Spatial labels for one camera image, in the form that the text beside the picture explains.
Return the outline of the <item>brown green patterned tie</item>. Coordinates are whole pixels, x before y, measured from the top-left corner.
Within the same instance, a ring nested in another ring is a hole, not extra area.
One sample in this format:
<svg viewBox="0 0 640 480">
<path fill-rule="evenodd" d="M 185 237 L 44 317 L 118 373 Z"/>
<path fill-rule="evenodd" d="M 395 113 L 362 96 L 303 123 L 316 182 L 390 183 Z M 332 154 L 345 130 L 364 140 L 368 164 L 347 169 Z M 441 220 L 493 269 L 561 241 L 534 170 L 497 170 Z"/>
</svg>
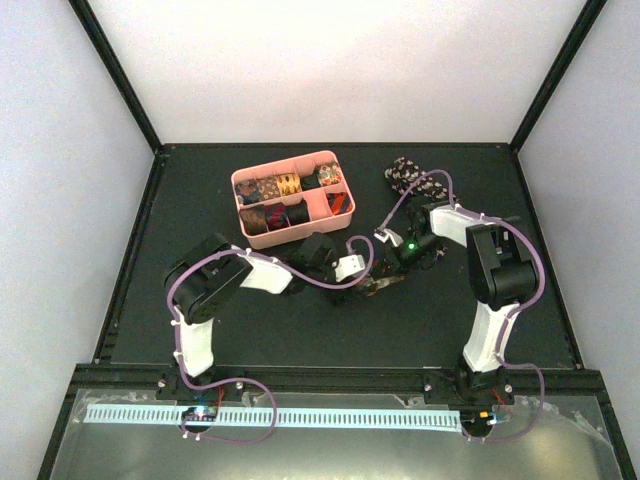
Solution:
<svg viewBox="0 0 640 480">
<path fill-rule="evenodd" d="M 401 283 L 405 280 L 404 275 L 391 275 L 381 278 L 375 278 L 373 275 L 368 274 L 364 279 L 358 282 L 354 289 L 364 296 L 373 296 L 378 291 L 388 288 L 392 285 Z"/>
</svg>

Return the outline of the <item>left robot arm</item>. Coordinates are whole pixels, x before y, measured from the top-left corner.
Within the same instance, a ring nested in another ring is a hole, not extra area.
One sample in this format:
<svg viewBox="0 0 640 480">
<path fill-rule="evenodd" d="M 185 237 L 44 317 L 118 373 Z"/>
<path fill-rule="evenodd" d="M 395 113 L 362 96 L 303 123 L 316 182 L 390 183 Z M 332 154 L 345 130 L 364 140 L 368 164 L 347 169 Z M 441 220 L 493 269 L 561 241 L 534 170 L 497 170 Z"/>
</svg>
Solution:
<svg viewBox="0 0 640 480">
<path fill-rule="evenodd" d="M 340 255 L 328 235 L 316 232 L 288 261 L 241 248 L 219 233 L 206 237 L 177 260 L 164 278 L 181 389 L 193 399 L 213 391 L 214 317 L 236 291 L 291 296 L 310 285 L 342 293 L 365 279 L 374 257 L 371 240 L 362 235 L 350 237 L 346 253 Z"/>
</svg>

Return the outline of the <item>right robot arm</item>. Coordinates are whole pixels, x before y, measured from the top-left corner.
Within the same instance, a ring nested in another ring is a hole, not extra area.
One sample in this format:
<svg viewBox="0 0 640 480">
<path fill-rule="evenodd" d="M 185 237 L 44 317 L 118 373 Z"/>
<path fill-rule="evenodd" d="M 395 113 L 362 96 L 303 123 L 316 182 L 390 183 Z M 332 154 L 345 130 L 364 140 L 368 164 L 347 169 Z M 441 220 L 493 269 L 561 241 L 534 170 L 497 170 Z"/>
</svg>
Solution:
<svg viewBox="0 0 640 480">
<path fill-rule="evenodd" d="M 418 198 L 411 200 L 409 216 L 407 238 L 387 227 L 389 218 L 374 231 L 378 240 L 391 245 L 392 259 L 399 267 L 408 268 L 432 251 L 439 239 L 466 249 L 476 310 L 470 337 L 455 368 L 454 388 L 461 400 L 479 402 L 498 383 L 517 317 L 543 293 L 542 261 L 511 220 L 476 213 L 458 203 L 429 204 Z"/>
</svg>

